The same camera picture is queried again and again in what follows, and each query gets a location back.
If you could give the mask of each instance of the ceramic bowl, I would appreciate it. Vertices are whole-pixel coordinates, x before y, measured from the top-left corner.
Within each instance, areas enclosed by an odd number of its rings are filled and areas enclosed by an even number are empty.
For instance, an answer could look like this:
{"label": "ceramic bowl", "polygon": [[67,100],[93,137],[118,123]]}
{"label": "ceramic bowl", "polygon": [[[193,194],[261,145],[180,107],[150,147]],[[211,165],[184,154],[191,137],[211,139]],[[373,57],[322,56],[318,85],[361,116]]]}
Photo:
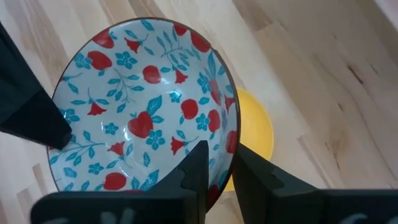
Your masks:
{"label": "ceramic bowl", "polygon": [[49,150],[58,189],[149,190],[207,140],[216,199],[238,143],[235,96],[218,52],[187,26],[141,18],[103,30],[53,96],[73,130],[65,148]]}

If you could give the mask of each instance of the dark bowl rim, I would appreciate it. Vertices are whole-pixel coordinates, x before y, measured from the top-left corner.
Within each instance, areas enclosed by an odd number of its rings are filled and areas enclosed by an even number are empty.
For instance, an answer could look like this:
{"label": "dark bowl rim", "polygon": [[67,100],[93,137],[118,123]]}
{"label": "dark bowl rim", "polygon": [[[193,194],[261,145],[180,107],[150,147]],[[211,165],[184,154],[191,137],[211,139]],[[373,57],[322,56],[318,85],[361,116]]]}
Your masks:
{"label": "dark bowl rim", "polygon": [[[226,73],[226,75],[228,76],[228,80],[229,80],[229,82],[230,82],[230,84],[231,84],[231,86],[232,86],[233,95],[234,95],[234,100],[235,100],[235,110],[236,110],[236,132],[237,132],[237,135],[236,135],[235,149],[234,149],[234,153],[233,153],[233,156],[232,156],[232,159],[231,159],[231,163],[230,163],[230,165],[229,165],[229,169],[228,169],[227,176],[225,177],[225,180],[224,180],[223,185],[219,188],[217,197],[216,197],[211,203],[208,203],[208,204],[206,205],[206,206],[207,206],[206,211],[208,212],[208,211],[213,207],[213,205],[217,202],[217,200],[220,198],[220,196],[221,196],[221,194],[223,193],[223,191],[224,191],[224,189],[225,189],[225,187],[226,187],[226,185],[227,185],[229,179],[231,178],[232,170],[233,170],[233,164],[234,164],[234,159],[235,159],[235,155],[236,155],[236,150],[238,150],[238,146],[239,146],[239,144],[240,144],[240,143],[239,143],[239,140],[240,140],[240,136],[241,136],[241,110],[240,110],[240,106],[239,106],[238,91],[237,91],[237,89],[236,89],[235,82],[234,82],[234,80],[233,80],[233,78],[232,78],[232,74],[231,74],[231,72],[230,72],[230,70],[229,70],[227,64],[225,63],[225,61],[224,61],[223,58],[221,57],[220,53],[218,53],[218,51],[217,51],[216,49],[213,48],[213,46],[211,45],[211,43],[210,43],[206,38],[204,38],[204,36],[202,36],[201,34],[199,34],[197,31],[195,31],[195,30],[192,29],[191,27],[186,26],[185,24],[182,24],[182,23],[180,23],[180,22],[177,22],[177,21],[174,21],[174,20],[171,20],[171,19],[161,18],[161,17],[137,17],[137,18],[127,19],[127,20],[125,20],[125,21],[121,21],[121,22],[115,23],[115,24],[113,24],[113,25],[111,25],[111,26],[106,27],[105,29],[101,30],[100,32],[102,32],[102,31],[104,31],[104,30],[107,30],[107,29],[110,29],[110,28],[112,28],[112,27],[119,26],[119,25],[124,24],[124,23],[133,22],[133,21],[140,21],[140,20],[143,20],[143,19],[151,19],[151,20],[158,20],[158,21],[170,22],[170,23],[172,23],[172,24],[178,24],[179,26],[182,26],[182,27],[186,28],[186,29],[189,30],[190,32],[194,32],[197,36],[199,36],[201,39],[203,39],[203,40],[210,46],[210,50],[212,50],[212,51],[216,54],[218,60],[220,60],[220,63],[222,64],[222,66],[224,66],[224,68],[225,68],[225,73]],[[98,32],[97,34],[95,34],[92,38],[88,39],[88,40],[86,41],[86,43],[83,44],[83,45],[79,48],[79,50],[77,50],[77,52],[74,54],[74,56],[69,60],[67,66],[65,66],[65,69],[64,69],[63,72],[62,72],[61,77],[59,78],[57,84],[55,85],[54,92],[53,92],[53,94],[52,94],[52,96],[51,96],[51,99],[52,99],[52,100],[53,100],[53,98],[54,98],[54,94],[55,94],[55,92],[56,92],[56,90],[57,90],[57,88],[58,88],[58,85],[59,85],[60,82],[62,81],[62,78],[63,78],[63,76],[64,76],[64,74],[65,74],[66,69],[69,67],[69,65],[70,65],[71,62],[73,61],[73,58],[74,58],[84,47],[86,47],[86,45],[87,45],[88,43],[90,43],[90,41],[93,40],[93,38],[94,38],[96,35],[98,35],[100,32]],[[50,159],[50,158],[49,158],[49,147],[47,147],[47,159]],[[52,176],[52,178],[53,178],[55,187],[56,187],[57,190],[60,192],[61,190],[58,188],[58,185],[57,185],[57,183],[56,183],[56,181],[55,181],[55,177],[54,177],[54,174],[53,174],[53,172],[52,172],[51,165],[50,165],[50,163],[48,163],[48,164],[49,164],[51,176]]]}

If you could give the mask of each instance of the yellow plate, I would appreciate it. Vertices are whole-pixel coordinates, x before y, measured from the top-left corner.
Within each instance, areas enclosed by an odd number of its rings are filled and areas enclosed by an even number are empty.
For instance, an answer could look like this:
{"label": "yellow plate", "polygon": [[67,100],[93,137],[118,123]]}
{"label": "yellow plate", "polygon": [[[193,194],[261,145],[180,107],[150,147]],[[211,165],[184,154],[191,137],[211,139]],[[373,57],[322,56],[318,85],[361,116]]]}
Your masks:
{"label": "yellow plate", "polygon": [[[238,88],[238,98],[241,109],[240,142],[269,160],[274,149],[271,119],[252,94]],[[234,190],[232,176],[225,187],[225,191],[230,190]]]}

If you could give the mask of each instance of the wooden floor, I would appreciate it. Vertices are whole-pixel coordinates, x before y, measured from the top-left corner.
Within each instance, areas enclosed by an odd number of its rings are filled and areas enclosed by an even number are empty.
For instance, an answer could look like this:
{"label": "wooden floor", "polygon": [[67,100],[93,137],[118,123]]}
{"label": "wooden floor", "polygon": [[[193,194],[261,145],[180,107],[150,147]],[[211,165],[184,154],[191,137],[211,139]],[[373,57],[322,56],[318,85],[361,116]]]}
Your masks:
{"label": "wooden floor", "polygon": [[[75,52],[105,27],[143,16],[182,22],[212,43],[237,86],[269,112],[273,163],[320,188],[395,188],[398,40],[395,29],[377,28],[374,7],[373,0],[0,0],[0,21],[49,94]],[[0,133],[0,170],[0,223],[28,223],[32,204],[56,190],[44,147]],[[243,223],[234,192],[206,222]]]}

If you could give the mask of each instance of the red flower print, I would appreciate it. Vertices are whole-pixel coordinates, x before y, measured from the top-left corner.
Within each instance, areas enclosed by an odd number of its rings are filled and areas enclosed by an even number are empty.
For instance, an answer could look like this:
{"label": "red flower print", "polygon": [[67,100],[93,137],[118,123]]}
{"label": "red flower print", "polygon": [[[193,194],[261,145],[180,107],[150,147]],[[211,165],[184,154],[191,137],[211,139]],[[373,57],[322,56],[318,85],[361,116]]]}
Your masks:
{"label": "red flower print", "polygon": [[135,136],[146,138],[148,137],[149,132],[154,128],[154,123],[152,122],[152,118],[149,113],[143,111],[139,113],[137,118],[131,119],[128,122],[127,127]]}
{"label": "red flower print", "polygon": [[87,115],[99,115],[101,113],[104,113],[106,109],[102,109],[100,106],[98,106],[96,103],[91,104],[91,110],[88,112]]}
{"label": "red flower print", "polygon": [[124,146],[124,142],[119,142],[119,143],[115,143],[113,144],[107,151],[112,151],[114,153],[116,153],[119,156],[123,156],[123,146]]}
{"label": "red flower print", "polygon": [[210,80],[210,87],[211,87],[211,92],[210,92],[211,97],[219,106],[221,106],[220,89],[218,88],[217,81],[214,79]]}
{"label": "red flower print", "polygon": [[175,139],[174,137],[172,137],[172,151],[173,151],[173,155],[175,155],[177,153],[177,151],[179,149],[181,149],[183,146],[185,145],[185,142],[179,141],[177,139]]}
{"label": "red flower print", "polygon": [[218,194],[220,193],[220,190],[218,186],[212,185],[210,189],[207,191],[207,207],[210,208],[214,203],[215,200],[217,199]]}
{"label": "red flower print", "polygon": [[174,24],[175,33],[179,36],[182,36],[186,33],[187,29],[180,24]]}
{"label": "red flower print", "polygon": [[225,95],[225,107],[226,107],[226,110],[227,110],[228,112],[229,112],[229,107],[231,107],[231,105],[232,105],[233,103],[235,103],[235,98],[227,97],[227,96]]}
{"label": "red flower print", "polygon": [[236,150],[236,141],[237,141],[237,133],[236,131],[230,131],[226,137],[226,151],[228,153],[235,153]]}
{"label": "red flower print", "polygon": [[180,70],[175,70],[175,83],[183,83],[188,78],[188,76],[184,75]]}
{"label": "red flower print", "polygon": [[124,38],[124,40],[126,40],[127,46],[129,46],[129,48],[134,51],[135,53],[137,53],[139,46],[141,45],[139,41],[133,41],[133,40],[129,40],[127,38]]}

